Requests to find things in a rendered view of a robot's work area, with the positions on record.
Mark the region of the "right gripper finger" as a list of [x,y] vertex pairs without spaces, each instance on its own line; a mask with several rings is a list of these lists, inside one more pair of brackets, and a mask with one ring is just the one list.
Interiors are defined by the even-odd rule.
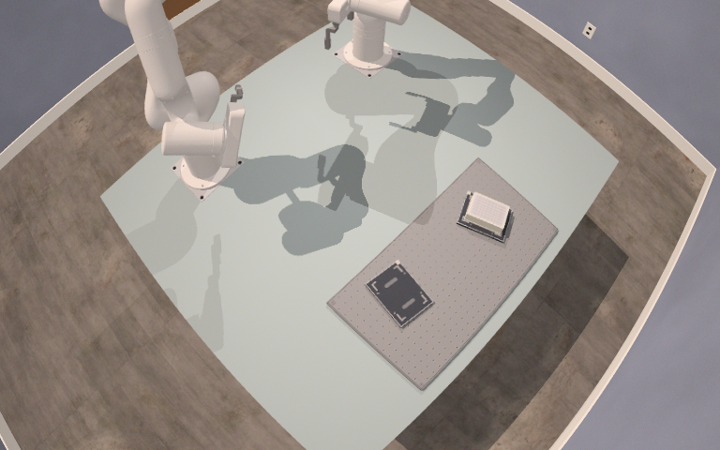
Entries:
[[236,94],[238,94],[238,95],[232,94],[232,96],[231,96],[231,102],[236,102],[237,99],[242,99],[242,97],[243,97],[243,92],[241,92],[242,90],[243,90],[243,89],[242,89],[242,87],[241,87],[240,84],[237,84],[237,85],[235,86],[235,92],[236,92]]

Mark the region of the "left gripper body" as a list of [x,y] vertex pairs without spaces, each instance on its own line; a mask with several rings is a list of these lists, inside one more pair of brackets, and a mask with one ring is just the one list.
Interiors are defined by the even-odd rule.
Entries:
[[351,0],[333,0],[328,6],[328,21],[341,24],[351,12]]

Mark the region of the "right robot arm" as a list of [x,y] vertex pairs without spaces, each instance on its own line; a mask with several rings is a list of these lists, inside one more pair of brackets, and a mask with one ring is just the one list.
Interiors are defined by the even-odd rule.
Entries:
[[151,128],[163,129],[162,155],[183,156],[181,174],[186,184],[208,189],[223,181],[231,169],[221,168],[217,156],[223,149],[224,126],[208,122],[218,105],[219,84],[207,71],[185,76],[164,1],[99,3],[106,15],[130,29],[147,76],[145,118]]

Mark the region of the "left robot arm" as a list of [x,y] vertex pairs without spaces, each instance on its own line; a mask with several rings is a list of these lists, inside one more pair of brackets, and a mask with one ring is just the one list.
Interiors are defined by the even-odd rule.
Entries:
[[364,70],[383,68],[392,58],[391,48],[384,42],[385,24],[404,24],[411,10],[410,0],[351,0],[350,5],[353,35],[344,48],[345,60]]

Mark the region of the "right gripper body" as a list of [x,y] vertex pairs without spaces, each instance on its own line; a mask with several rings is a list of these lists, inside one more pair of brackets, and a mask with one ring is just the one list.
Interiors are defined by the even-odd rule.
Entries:
[[[224,144],[219,155],[221,168],[236,168],[245,108],[242,102],[228,102],[224,118]],[[224,153],[224,154],[223,154]]]

